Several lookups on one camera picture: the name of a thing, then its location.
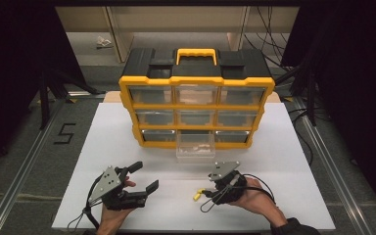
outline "floor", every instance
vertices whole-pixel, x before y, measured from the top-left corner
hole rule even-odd
[[[69,33],[69,39],[87,83],[98,90],[118,90],[118,78],[124,66],[116,59],[113,48],[97,49],[98,36],[111,40],[108,33]],[[271,60],[278,61],[274,47],[264,43],[256,34],[247,34],[247,38],[256,48],[262,48]],[[276,34],[274,40],[279,47],[284,47],[287,35]],[[251,43],[244,41],[243,48],[252,48]],[[154,47],[157,49],[180,47],[212,47],[228,50],[228,42],[224,34],[220,33],[139,33],[136,34],[133,47]],[[271,62],[268,63],[273,76],[284,73],[282,69]],[[304,97],[291,97],[288,80],[276,87],[276,92],[282,98],[289,111],[300,106]],[[68,85],[69,91],[80,91]],[[65,232],[51,228],[54,216],[69,184],[75,163],[79,157],[81,147],[94,117],[100,96],[71,97],[66,101],[50,99],[52,109],[52,124],[46,133],[39,130],[40,106],[38,96],[25,114],[23,123],[6,146],[6,153],[0,156],[0,202],[14,184],[20,184],[16,192],[16,199],[9,205],[7,214],[0,224],[0,234],[65,234]],[[369,232],[359,233],[349,216],[346,203],[343,202],[339,189],[328,167],[323,161],[321,153],[316,149],[309,128],[305,125],[305,117],[296,121],[297,131],[303,136],[302,146],[310,168],[323,196],[325,204],[337,227],[334,231],[322,231],[322,234],[376,234],[376,196],[369,187],[356,163],[351,162],[343,139],[334,126],[333,120],[322,110],[322,99],[317,96],[316,129],[319,132],[332,161],[348,188],[350,195],[356,201],[365,219]],[[294,120],[299,112],[291,113]],[[37,143],[36,137],[43,136],[43,142]],[[19,169],[24,167],[24,160],[32,156],[31,165],[25,173],[22,182],[14,182],[19,178]]]

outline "forearm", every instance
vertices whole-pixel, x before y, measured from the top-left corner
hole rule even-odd
[[[270,222],[271,226],[273,227],[280,227],[288,223],[283,212],[276,207],[266,210],[262,215]]]

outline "gray carpet floor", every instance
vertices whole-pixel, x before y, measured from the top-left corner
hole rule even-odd
[[[222,50],[228,49],[228,44],[221,35],[212,35],[211,37],[194,35],[182,38],[175,36],[170,39],[170,41],[169,38],[168,40],[164,40],[157,34],[153,34],[152,36],[143,35],[135,39],[133,46],[153,47],[154,45],[158,48],[177,48],[181,47],[181,45],[193,45],[192,47],[204,45]],[[90,86],[99,90],[111,91],[118,90],[118,78],[122,67],[123,64],[117,64],[116,66],[82,66],[81,69]],[[274,76],[283,73],[278,68],[272,68],[271,70],[275,74]],[[290,82],[286,81],[285,84],[279,85],[276,88],[276,92],[281,97],[292,98],[292,101],[284,101],[287,109],[292,111],[296,109],[296,105],[294,97],[290,97],[288,91]],[[79,90],[71,85],[67,85],[67,88],[68,90]],[[0,156],[0,200],[10,187],[13,178],[16,176],[25,156],[28,154],[30,146],[38,134],[40,107],[37,100],[38,98],[31,102],[29,107],[30,113],[25,115],[18,131],[14,133],[11,144],[7,146],[8,154]],[[69,184],[81,147],[100,102],[103,102],[103,100],[90,97],[67,101],[63,104],[0,234],[66,234],[62,231],[53,230],[51,224]],[[321,99],[317,99],[316,106],[322,107]],[[355,164],[350,162],[351,155],[335,128],[334,122],[329,119],[325,111],[317,110],[316,112],[317,129],[321,133],[322,139],[337,164],[340,173],[343,174],[352,194],[360,205],[373,234],[376,234],[376,196],[363,177],[362,172]],[[297,114],[291,114],[291,120]],[[69,125],[65,125],[65,132],[73,133],[70,143],[56,144],[57,142],[68,141],[69,139],[68,136],[59,135],[60,130],[66,123]],[[330,180],[330,176],[310,142],[302,121],[297,122],[297,131],[309,142],[310,148],[313,151],[313,160],[310,168],[337,227],[334,231],[326,231],[322,232],[322,234],[356,234],[347,211]],[[309,147],[303,141],[301,143],[307,158],[310,159]]]

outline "plastic storage organizer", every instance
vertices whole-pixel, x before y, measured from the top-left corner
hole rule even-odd
[[[198,156],[202,147],[250,147],[274,81],[260,50],[137,48],[119,86],[141,146]]]

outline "white table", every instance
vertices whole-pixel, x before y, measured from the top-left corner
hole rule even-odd
[[[131,133],[131,120],[120,103],[102,103],[96,112],[66,194],[53,223],[66,229],[85,206],[95,178],[108,165],[129,166],[142,161],[144,167],[130,175],[138,185],[129,192],[144,190],[160,180],[159,189],[149,196],[146,207],[126,219],[123,231],[133,232],[257,232],[269,229],[266,219],[228,205],[200,211],[207,200],[193,196],[200,188],[212,188],[208,174],[212,164],[179,164],[175,150],[141,148]],[[218,161],[240,161],[241,173],[264,180],[287,217],[319,230],[335,229],[304,152],[283,104],[266,103],[254,144],[247,150],[216,151]],[[99,219],[101,206],[92,210]],[[93,228],[84,217],[78,228]]]

